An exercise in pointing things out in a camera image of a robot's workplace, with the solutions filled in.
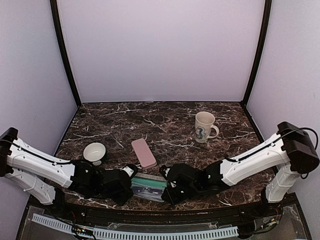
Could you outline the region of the pink glasses case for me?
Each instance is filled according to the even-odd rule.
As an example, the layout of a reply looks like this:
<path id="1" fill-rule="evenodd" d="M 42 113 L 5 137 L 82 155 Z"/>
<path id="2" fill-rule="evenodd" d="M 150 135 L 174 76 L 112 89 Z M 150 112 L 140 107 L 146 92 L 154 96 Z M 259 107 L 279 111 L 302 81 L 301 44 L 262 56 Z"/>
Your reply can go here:
<path id="1" fill-rule="evenodd" d="M 143 169 L 150 169 L 157 165 L 157 161 L 152 151 L 143 138 L 132 141 L 131 145 Z"/>

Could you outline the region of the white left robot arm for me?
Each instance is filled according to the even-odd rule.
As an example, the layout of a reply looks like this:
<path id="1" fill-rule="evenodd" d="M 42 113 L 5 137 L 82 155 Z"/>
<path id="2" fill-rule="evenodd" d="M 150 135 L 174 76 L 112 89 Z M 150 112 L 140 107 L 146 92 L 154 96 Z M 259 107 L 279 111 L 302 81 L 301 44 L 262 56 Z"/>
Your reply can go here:
<path id="1" fill-rule="evenodd" d="M 124 205 L 133 195 L 132 179 L 138 173 L 135 164 L 122 168 L 101 169 L 107 149 L 98 142 L 83 151 L 83 160 L 65 160 L 39 151 L 18 138 L 18 130 L 10 127 L 0 136 L 0 175 L 17 183 L 60 218 L 67 218 L 70 206 L 64 193 L 42 181 L 48 179 L 86 199 L 111 199 Z"/>

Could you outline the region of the grey glasses case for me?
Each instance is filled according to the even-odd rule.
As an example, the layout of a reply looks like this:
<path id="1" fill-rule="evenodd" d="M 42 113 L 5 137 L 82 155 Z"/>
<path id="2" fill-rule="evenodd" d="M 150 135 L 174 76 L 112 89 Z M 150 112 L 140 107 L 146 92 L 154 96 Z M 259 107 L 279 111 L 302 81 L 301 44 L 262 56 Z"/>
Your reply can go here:
<path id="1" fill-rule="evenodd" d="M 131 180 L 131 189 L 132 187 L 135 187 L 135 186 L 163 189 L 163 193 L 164 193 L 164 190 L 167 187 L 167 181 L 160 176 L 153 176 L 153 175 L 138 173 Z M 148 197 L 146 195 L 134 194 L 134 192 L 133 192 L 133 195 L 137 198 L 141 198 L 144 200 L 150 200 L 150 201 L 160 202 L 160 203 L 164 202 L 164 200 L 162 199 L 162 195 L 161 197 Z"/>

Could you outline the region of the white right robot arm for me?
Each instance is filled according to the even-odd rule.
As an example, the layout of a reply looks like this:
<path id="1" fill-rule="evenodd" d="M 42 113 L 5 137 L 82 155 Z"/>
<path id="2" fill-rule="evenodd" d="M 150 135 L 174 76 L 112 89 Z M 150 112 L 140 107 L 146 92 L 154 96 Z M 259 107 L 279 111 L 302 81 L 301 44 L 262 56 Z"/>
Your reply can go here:
<path id="1" fill-rule="evenodd" d="M 298 178 L 305 179 L 320 164 L 318 143 L 313 143 L 309 127 L 289 122 L 278 124 L 278 131 L 258 146 L 237 156 L 216 161 L 204 169 L 186 163 L 162 165 L 160 174 L 167 182 L 161 199 L 171 205 L 202 195 L 217 195 L 242 180 L 280 165 L 275 178 L 262 192 L 255 213 L 266 217 L 283 200 Z"/>

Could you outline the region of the clear frame dark-lens sunglasses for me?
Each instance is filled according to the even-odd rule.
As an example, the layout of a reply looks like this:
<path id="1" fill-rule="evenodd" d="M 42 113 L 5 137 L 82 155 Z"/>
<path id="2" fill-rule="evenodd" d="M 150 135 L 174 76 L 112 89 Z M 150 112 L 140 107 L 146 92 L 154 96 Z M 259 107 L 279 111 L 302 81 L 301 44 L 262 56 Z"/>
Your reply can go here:
<path id="1" fill-rule="evenodd" d="M 163 189 L 145 187 L 145 186 L 133 186 L 132 191 L 136 195 L 147 196 L 147 197 L 161 197 Z"/>

